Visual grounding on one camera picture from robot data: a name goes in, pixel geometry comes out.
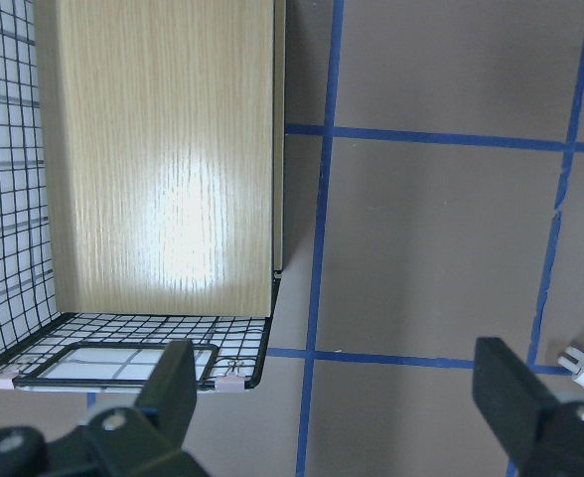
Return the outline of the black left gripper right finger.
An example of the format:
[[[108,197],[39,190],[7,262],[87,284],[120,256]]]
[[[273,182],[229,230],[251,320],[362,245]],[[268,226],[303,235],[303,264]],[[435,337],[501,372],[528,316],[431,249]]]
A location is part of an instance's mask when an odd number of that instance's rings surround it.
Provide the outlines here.
[[[558,398],[500,338],[476,340],[472,398],[519,476],[584,476],[584,399]]]

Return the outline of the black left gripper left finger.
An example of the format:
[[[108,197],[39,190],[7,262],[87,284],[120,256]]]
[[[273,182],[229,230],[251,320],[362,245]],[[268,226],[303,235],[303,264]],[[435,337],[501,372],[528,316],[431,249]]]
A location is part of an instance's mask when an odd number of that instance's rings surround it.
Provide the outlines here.
[[[197,388],[193,343],[171,342],[130,406],[107,408],[54,441],[33,426],[0,427],[0,476],[201,476],[183,449]]]

